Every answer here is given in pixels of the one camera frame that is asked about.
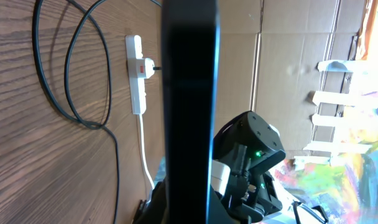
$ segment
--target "wooden table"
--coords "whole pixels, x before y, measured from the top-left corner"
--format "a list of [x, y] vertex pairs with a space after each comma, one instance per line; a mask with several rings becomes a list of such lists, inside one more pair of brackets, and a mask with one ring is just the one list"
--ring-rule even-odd
[[[34, 66], [34, 2], [0, 0], [0, 223], [112, 223], [116, 199], [113, 141], [103, 130], [67, 121], [50, 106]], [[95, 0], [77, 2], [88, 9]], [[45, 74], [53, 94], [69, 112], [63, 64], [81, 17], [79, 10], [62, 0], [45, 0], [40, 17]], [[140, 35], [144, 56], [159, 65], [160, 8], [149, 0], [107, 0], [93, 17], [105, 34], [111, 56], [113, 110], [107, 127], [119, 143], [118, 223], [130, 223], [150, 186], [142, 171], [137, 116], [131, 110], [124, 36]], [[154, 177], [164, 154], [160, 72], [145, 85], [145, 148]], [[104, 118], [106, 57], [90, 21], [73, 51], [70, 91], [84, 119], [100, 122]]]

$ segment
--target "cardboard wall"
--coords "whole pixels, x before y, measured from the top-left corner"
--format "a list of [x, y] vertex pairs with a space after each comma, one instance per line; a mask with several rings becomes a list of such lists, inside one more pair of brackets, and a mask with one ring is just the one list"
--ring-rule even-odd
[[[320, 73], [316, 65], [348, 59], [364, 0], [219, 0], [219, 7], [215, 131], [255, 110], [280, 131], [288, 157], [322, 156], [302, 151], [312, 138], [330, 141], [333, 134], [331, 128], [313, 127], [316, 106], [307, 96], [312, 90], [341, 92], [344, 74]], [[319, 112], [334, 116], [337, 106], [322, 105]]]

